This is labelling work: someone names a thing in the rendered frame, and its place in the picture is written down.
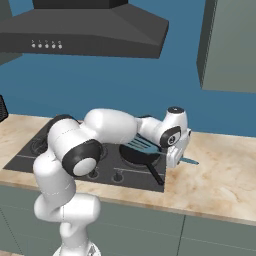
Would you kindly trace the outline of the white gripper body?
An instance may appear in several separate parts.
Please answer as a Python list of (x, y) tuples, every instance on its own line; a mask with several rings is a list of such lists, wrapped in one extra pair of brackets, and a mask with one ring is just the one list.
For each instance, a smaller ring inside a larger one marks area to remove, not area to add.
[(189, 141), (191, 130), (188, 129), (180, 138), (180, 140), (174, 145), (168, 148), (166, 156), (166, 167), (175, 168), (183, 156)]

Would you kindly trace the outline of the blue slotted spatula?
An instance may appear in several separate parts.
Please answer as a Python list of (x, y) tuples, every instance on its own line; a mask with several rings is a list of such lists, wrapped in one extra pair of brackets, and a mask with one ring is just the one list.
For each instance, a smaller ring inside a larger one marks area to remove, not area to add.
[(130, 142), (126, 144), (126, 146), (145, 154), (159, 154), (168, 156), (168, 154), (162, 152), (157, 145), (140, 135), (136, 135)]

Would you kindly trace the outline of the black frying pan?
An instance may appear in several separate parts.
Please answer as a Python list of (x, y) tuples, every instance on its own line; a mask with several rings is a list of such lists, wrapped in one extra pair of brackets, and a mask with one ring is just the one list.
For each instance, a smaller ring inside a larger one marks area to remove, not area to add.
[(138, 166), (146, 166), (147, 169), (150, 171), (152, 176), (155, 178), (156, 182), (163, 186), (164, 181), (159, 176), (158, 172), (154, 167), (154, 163), (158, 161), (160, 155), (157, 153), (150, 153), (146, 154), (135, 149), (132, 149), (126, 145), (119, 146), (119, 152), (122, 158), (131, 164), (138, 165)]

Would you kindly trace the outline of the grey-green base cupboard front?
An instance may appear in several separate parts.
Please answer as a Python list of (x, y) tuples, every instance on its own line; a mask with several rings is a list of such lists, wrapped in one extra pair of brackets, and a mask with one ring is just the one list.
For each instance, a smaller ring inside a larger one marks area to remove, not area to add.
[(183, 222), (180, 214), (102, 202), (88, 232), (103, 256), (177, 256)]
[(38, 191), (0, 185), (0, 216), (6, 223), (12, 245), (6, 248), (23, 256), (53, 256), (61, 245), (59, 225), (34, 214)]
[(256, 256), (256, 227), (186, 216), (178, 256)]

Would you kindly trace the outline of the dark grey range hood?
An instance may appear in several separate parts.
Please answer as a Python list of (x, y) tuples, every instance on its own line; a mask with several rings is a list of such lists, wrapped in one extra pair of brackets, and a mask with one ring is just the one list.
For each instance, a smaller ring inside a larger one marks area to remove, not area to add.
[(0, 22), (0, 52), (160, 57), (169, 21), (128, 0), (32, 0)]

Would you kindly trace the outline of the dark grey hob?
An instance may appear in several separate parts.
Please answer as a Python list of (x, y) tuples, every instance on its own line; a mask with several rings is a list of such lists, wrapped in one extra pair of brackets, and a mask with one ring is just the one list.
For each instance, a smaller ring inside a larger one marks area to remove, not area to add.
[[(4, 166), (6, 170), (33, 172), (33, 163), (36, 157), (46, 151), (46, 135), (49, 124), (45, 124), (41, 130)], [(86, 176), (77, 177), (77, 180), (95, 182), (107, 185), (123, 186), (128, 188), (143, 189), (149, 191), (163, 192), (164, 185), (159, 185), (146, 166), (138, 166), (126, 162), (116, 144), (103, 144), (102, 154), (96, 170), (99, 172), (97, 179)], [(166, 160), (160, 155), (154, 167), (162, 180), (165, 180)], [(121, 170), (124, 175), (122, 183), (112, 181), (116, 170)]]

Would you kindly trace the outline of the black ribbed object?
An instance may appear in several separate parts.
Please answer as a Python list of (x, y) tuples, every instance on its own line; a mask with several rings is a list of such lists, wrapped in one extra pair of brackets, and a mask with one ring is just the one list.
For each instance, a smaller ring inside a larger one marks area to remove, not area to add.
[(3, 96), (0, 95), (0, 123), (9, 116)]

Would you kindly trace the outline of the grey-green wall cupboard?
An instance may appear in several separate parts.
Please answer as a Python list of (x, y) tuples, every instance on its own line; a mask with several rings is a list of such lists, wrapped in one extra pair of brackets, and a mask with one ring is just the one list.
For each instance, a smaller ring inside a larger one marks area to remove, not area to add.
[(203, 90), (256, 93), (256, 0), (206, 0), (197, 55)]
[[(11, 17), (12, 17), (12, 11), (10, 8), (9, 0), (0, 0), (0, 22)], [(17, 59), (19, 57), (21, 57), (20, 53), (1, 53), (0, 52), (0, 66), (14, 59)]]

